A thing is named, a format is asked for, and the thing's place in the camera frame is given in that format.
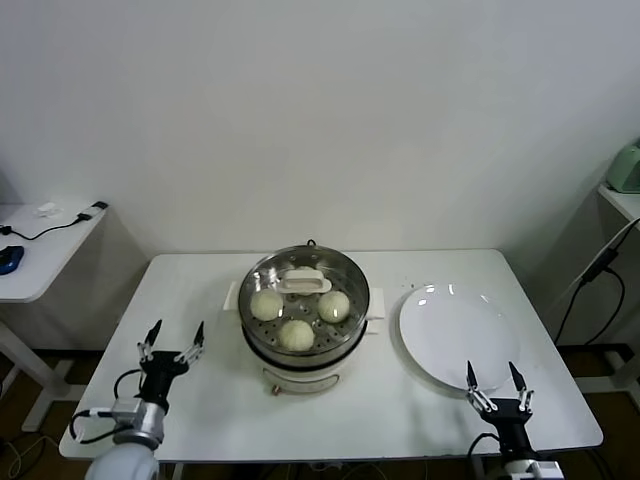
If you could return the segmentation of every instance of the steamed bun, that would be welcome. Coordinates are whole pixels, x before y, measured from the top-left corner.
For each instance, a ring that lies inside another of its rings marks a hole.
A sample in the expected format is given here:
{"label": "steamed bun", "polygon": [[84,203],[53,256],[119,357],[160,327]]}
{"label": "steamed bun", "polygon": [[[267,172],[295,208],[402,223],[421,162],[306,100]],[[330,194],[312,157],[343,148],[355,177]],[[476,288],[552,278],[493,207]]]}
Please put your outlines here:
{"label": "steamed bun", "polygon": [[349,315],[349,297],[342,292],[325,293],[318,300],[318,314],[325,322],[341,322]]}
{"label": "steamed bun", "polygon": [[251,297],[251,314],[258,320],[269,322],[282,315],[284,302],[278,292],[269,288],[260,290]]}
{"label": "steamed bun", "polygon": [[314,334],[311,325],[302,320],[290,320],[278,332],[280,344],[292,352],[304,352],[313,347]]}

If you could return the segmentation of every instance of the cable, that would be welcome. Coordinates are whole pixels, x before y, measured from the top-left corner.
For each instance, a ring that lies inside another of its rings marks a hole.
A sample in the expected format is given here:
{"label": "cable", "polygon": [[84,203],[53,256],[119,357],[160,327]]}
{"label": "cable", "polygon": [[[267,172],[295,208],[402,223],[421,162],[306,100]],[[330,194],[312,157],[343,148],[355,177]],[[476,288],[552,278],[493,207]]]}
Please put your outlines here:
{"label": "cable", "polygon": [[[49,437],[47,435],[44,435],[44,434],[40,433],[40,437],[38,437],[38,439],[35,442],[33,442],[24,451],[20,452],[20,451],[18,451],[18,448],[14,445],[14,443],[16,441],[18,441],[20,438],[24,437],[24,436],[25,436],[25,434],[19,435],[15,439],[13,439],[11,441],[7,441],[7,442],[4,443],[4,445],[9,447],[9,449],[16,456],[15,460],[13,462],[11,462],[11,465],[9,465],[9,470],[7,472],[7,478],[9,478],[11,480],[17,480],[19,478],[22,478],[31,469],[33,469],[33,467],[36,466],[36,464],[40,461],[40,459],[42,458],[42,456],[44,454],[46,442],[49,442],[54,447],[56,447],[56,451],[58,450],[58,443],[55,440],[53,440],[51,437]],[[23,459],[24,459],[24,457],[29,452],[31,452],[38,444],[41,445],[41,448],[40,448],[40,451],[38,452],[38,455],[36,456],[36,459],[26,469],[23,469]]]}
{"label": "cable", "polygon": [[102,433],[97,437],[89,438],[87,440],[85,439],[76,440],[76,438],[74,438],[74,440],[76,440],[81,445],[90,445],[92,443],[99,442],[100,440],[104,440],[105,438],[110,437],[111,435],[124,432],[125,430],[130,430],[131,428],[133,427],[131,427],[130,425],[121,425],[119,427],[115,427],[113,430],[109,430],[108,432]]}
{"label": "cable", "polygon": [[75,428],[76,420],[78,420],[78,418],[80,417],[89,418],[92,416],[97,416],[100,418],[113,418],[113,413],[111,411],[95,411],[94,413],[90,410],[80,410],[79,412],[76,412],[73,417],[71,417],[71,421],[69,422],[69,434],[71,435],[71,438],[73,438],[81,445],[89,445],[91,443],[99,442],[100,440],[110,437],[111,435],[115,435],[116,433],[124,432],[125,430],[130,430],[131,428],[133,428],[131,425],[121,425],[119,427],[116,426],[112,430],[100,434],[97,437],[89,438],[86,440],[84,438],[82,440],[78,440],[78,434]]}
{"label": "cable", "polygon": [[276,468],[278,468],[280,466],[280,464],[276,463],[275,465],[271,466],[271,468],[269,470],[267,470],[266,472],[264,472],[262,475],[260,475],[260,477],[258,478],[258,480],[267,480],[267,478],[269,478],[271,476],[271,474],[273,474],[273,472],[276,470]]}
{"label": "cable", "polygon": [[614,310],[611,317],[609,317],[609,320],[607,321],[607,323],[605,323],[604,327],[602,327],[598,333],[596,333],[593,337],[591,337],[591,340],[588,340],[587,342],[585,342],[585,345],[589,345],[595,342],[598,339],[598,337],[600,337],[600,335],[602,335],[607,330],[607,328],[609,328],[609,326],[616,319],[616,316],[618,315],[618,313],[620,313],[620,309],[622,308],[622,303],[624,302],[624,295],[626,292],[626,288],[624,285],[624,281],[622,280],[622,277],[620,277],[620,275],[618,275],[611,268],[605,269],[605,272],[607,272],[610,275],[613,275],[618,280],[618,283],[620,284],[620,298],[618,299],[618,305],[616,305],[616,309]]}
{"label": "cable", "polygon": [[500,443],[500,439],[495,433],[485,432],[478,435],[476,439],[471,443],[471,446],[469,447],[469,451],[467,452],[467,466],[468,466],[467,468],[469,468],[470,471],[473,471],[473,466],[471,464],[471,456],[473,455],[473,450],[476,448],[476,445],[478,445],[478,442],[480,442],[480,440],[482,440],[483,438],[493,438],[496,442]]}
{"label": "cable", "polygon": [[558,344],[558,340],[560,340],[560,335],[562,335],[562,331],[564,330],[564,326],[567,323],[567,319],[569,318],[569,314],[571,313],[571,310],[573,309],[573,303],[576,301],[576,297],[578,296],[578,293],[580,293],[580,290],[582,290],[582,288],[586,285],[585,282],[580,282],[580,284],[578,285],[578,288],[576,288],[575,292],[573,292],[573,295],[571,296],[571,301],[569,302],[569,306],[567,307],[567,311],[564,312],[564,317],[562,318],[562,323],[560,324],[560,329],[558,330],[558,333],[556,334],[556,338],[553,341],[554,345]]}
{"label": "cable", "polygon": [[120,396],[118,395],[118,387],[120,386],[120,382],[129,375],[133,375],[134,373],[140,373],[140,380],[138,381],[138,389],[140,389],[140,383],[142,382],[142,369],[134,368],[132,370],[127,370],[122,375],[120,375],[116,380],[116,383],[113,384],[113,396],[116,400],[120,398]]}
{"label": "cable", "polygon": [[627,239],[627,237],[631,233],[631,230],[633,230],[633,227],[635,227],[638,224],[638,222],[640,222],[640,218],[636,218],[635,220],[629,223],[629,228],[627,228],[627,231],[624,233],[624,235],[622,236],[622,239],[618,242],[618,244],[615,247],[613,247],[614,250],[618,250],[622,246],[624,241]]}
{"label": "cable", "polygon": [[380,475],[380,478],[382,478],[382,480],[388,480],[387,476],[384,474],[382,469],[379,466],[377,466],[375,463],[363,463],[361,465],[358,465],[357,467],[354,467],[352,470],[349,470],[349,472],[347,472],[345,476],[342,477],[340,480],[347,480],[347,478],[349,478],[355,472],[357,472],[358,470],[362,470],[365,467],[374,468],[378,472],[378,475]]}
{"label": "cable", "polygon": [[604,456],[602,456],[602,454],[598,451],[598,450],[591,450],[591,452],[593,453],[593,455],[596,458],[599,458],[600,461],[602,462],[602,465],[604,466],[604,469],[607,471],[607,475],[609,475],[609,478],[611,480],[616,480],[615,475],[613,474],[613,471],[611,470],[611,466],[609,465],[609,462],[607,462],[607,460],[604,458]]}
{"label": "cable", "polygon": [[586,452],[587,456],[589,457],[589,459],[591,460],[591,462],[593,462],[593,464],[598,469],[598,473],[600,474],[600,478],[602,480],[607,480],[608,477],[604,473],[602,465],[600,465],[600,462],[598,461],[598,457],[596,457],[591,450],[585,450],[585,452]]}
{"label": "cable", "polygon": [[618,237],[622,234],[624,234],[624,237],[622,238],[622,240],[620,240],[620,242],[618,242],[618,244],[613,248],[614,251],[617,252],[617,250],[620,248],[620,246],[622,245],[622,242],[624,242],[627,239],[627,236],[629,235],[629,233],[631,232],[631,230],[633,230],[633,228],[640,223],[640,218],[635,218],[633,220],[631,220],[630,222],[628,222],[624,227],[622,227],[620,230],[618,230],[618,232],[604,245],[604,247],[602,247],[600,249],[600,251],[594,255],[594,257],[591,259],[591,261],[589,262],[589,264],[585,267],[585,269],[580,273],[580,275],[578,275],[577,277],[575,277],[573,280],[571,280],[571,283],[569,283],[569,285],[567,286],[567,288],[560,294],[558,295],[558,297],[556,297],[556,299],[551,302],[551,305],[549,305],[549,307],[545,310],[543,317],[548,317],[549,314],[555,310],[555,308],[558,306],[558,304],[562,301],[562,299],[567,295],[567,293],[569,293],[569,291],[571,290],[571,288],[582,279],[582,277],[584,276],[585,273],[587,273],[587,271],[592,267],[592,265],[596,262],[596,260],[598,260],[600,258],[600,256],[604,253],[605,250],[607,250],[612,243],[614,243]]}
{"label": "cable", "polygon": [[37,235],[34,235],[33,237],[27,237],[26,235],[23,235],[22,233],[15,231],[12,227],[10,227],[8,225],[2,225],[2,228],[3,228],[2,233],[4,233],[5,235],[7,235],[8,233],[13,233],[14,235],[17,235],[20,238],[23,238],[25,240],[31,241],[31,240],[36,240],[37,238],[40,238],[45,233],[49,233],[49,232],[52,232],[54,230],[62,230],[63,228],[69,228],[69,227],[72,227],[75,224],[80,223],[80,222],[82,222],[82,219],[81,218],[76,218],[73,222],[68,223],[66,225],[58,225],[57,227],[47,228],[46,230],[41,231],[40,233],[38,233]]}

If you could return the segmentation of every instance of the floor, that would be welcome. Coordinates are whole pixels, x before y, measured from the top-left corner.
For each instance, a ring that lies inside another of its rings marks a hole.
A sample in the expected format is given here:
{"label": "floor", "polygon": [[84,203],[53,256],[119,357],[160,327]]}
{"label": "floor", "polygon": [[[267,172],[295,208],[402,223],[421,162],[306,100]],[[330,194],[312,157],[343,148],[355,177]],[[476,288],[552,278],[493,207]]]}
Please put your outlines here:
{"label": "floor", "polygon": [[[564,354],[565,361],[574,375],[606,375],[610,373],[604,360],[594,353]],[[43,357],[47,363],[53,365],[58,360],[55,357]],[[98,356],[78,359],[68,380],[71,383],[86,383],[91,378],[93,370],[99,361]],[[0,375],[6,374],[11,368],[8,360],[0,356]],[[4,439],[14,439],[19,450],[29,446],[35,435],[22,436],[20,426],[24,417],[36,399],[40,388],[30,378],[20,374],[7,394],[0,401],[0,436]],[[621,479],[640,479],[640,462],[637,461],[640,446],[640,415],[631,401],[624,394],[588,395],[587,401],[595,413],[604,431],[605,442],[598,449],[602,457],[610,466],[613,477]],[[55,440],[62,437],[64,429],[73,414],[75,405],[58,403],[53,406],[41,431]],[[25,468],[33,467],[22,477],[24,480],[33,479],[64,479],[76,480],[84,478],[88,463],[68,461],[62,458],[57,450],[47,444],[41,455],[39,448],[24,460]],[[598,480],[603,477],[594,463],[592,456],[584,451],[565,452],[554,455],[560,462],[564,474],[569,480]],[[7,470],[14,459],[11,451],[4,447],[0,450],[0,478],[7,478]],[[495,459],[489,459],[488,465],[495,464]],[[172,466],[163,466],[164,477],[171,478]],[[463,460],[429,460],[424,461],[385,461],[372,464],[349,464],[341,469],[324,465],[190,465],[185,468],[185,480],[231,480],[231,479],[259,479],[259,480],[351,480],[380,478],[380,471],[387,480],[421,480],[427,478],[464,479],[467,478],[466,465]]]}

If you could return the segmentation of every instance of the white shelf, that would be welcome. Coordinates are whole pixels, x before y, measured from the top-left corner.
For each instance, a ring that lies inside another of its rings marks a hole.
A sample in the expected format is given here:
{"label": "white shelf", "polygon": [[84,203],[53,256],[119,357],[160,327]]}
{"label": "white shelf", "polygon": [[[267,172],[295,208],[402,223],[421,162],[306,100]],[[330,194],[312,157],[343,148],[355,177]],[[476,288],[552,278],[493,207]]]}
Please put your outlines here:
{"label": "white shelf", "polygon": [[606,185],[600,185],[598,193],[606,198],[627,220],[635,220],[640,217],[640,194],[619,193],[610,190]]}

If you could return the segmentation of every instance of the white table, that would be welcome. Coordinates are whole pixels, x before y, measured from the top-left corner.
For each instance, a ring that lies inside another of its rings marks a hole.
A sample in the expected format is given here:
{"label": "white table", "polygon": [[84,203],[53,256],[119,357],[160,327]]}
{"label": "white table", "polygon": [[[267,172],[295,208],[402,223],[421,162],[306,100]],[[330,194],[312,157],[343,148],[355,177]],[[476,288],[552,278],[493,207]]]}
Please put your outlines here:
{"label": "white table", "polygon": [[[204,320],[206,352],[169,395],[166,462],[323,461],[461,456],[481,432],[492,431],[463,399],[443,394],[408,367],[394,333],[401,297],[425,282],[460,282],[484,290],[513,322],[522,342],[518,367],[536,390],[527,425],[538,450],[584,448],[602,431],[553,342],[500,252],[495,250],[358,252],[349,254],[371,286],[384,289],[386,328],[365,336],[353,370],[331,390],[311,396],[270,394],[240,333],[237,312],[221,312],[229,284],[259,254],[156,257],[123,316],[78,410],[109,407],[115,379],[137,366],[136,342],[163,319],[157,349],[181,350]],[[137,379],[121,385],[137,393]],[[511,383],[497,396],[515,396]],[[112,428],[82,423],[86,437]],[[111,445],[79,445],[64,434],[60,453],[94,458]],[[490,441],[478,453],[496,453]]]}
{"label": "white table", "polygon": [[[10,225],[31,237],[46,228],[70,223],[90,204],[67,203],[59,206],[63,209],[60,215],[44,218],[35,215],[37,205],[2,205],[0,224]],[[0,236],[0,249],[8,245],[22,245],[25,248],[18,269],[0,276],[0,303],[29,303],[40,298],[103,216],[104,212],[101,212],[89,221],[46,233],[33,241],[13,234]],[[2,381],[3,394],[20,370],[43,387],[22,425],[23,431],[37,431],[52,402],[78,401],[82,396],[84,386],[69,385],[64,380],[73,362],[63,360],[52,370],[2,322],[0,351],[15,365]]]}
{"label": "white table", "polygon": [[[613,205],[627,220],[640,217],[640,194],[618,193],[605,185],[600,185],[598,192]],[[576,383],[583,393],[623,392],[629,395],[636,407],[640,409],[640,355],[626,362],[615,351],[605,352],[609,364],[615,370],[606,377],[579,377]]]}

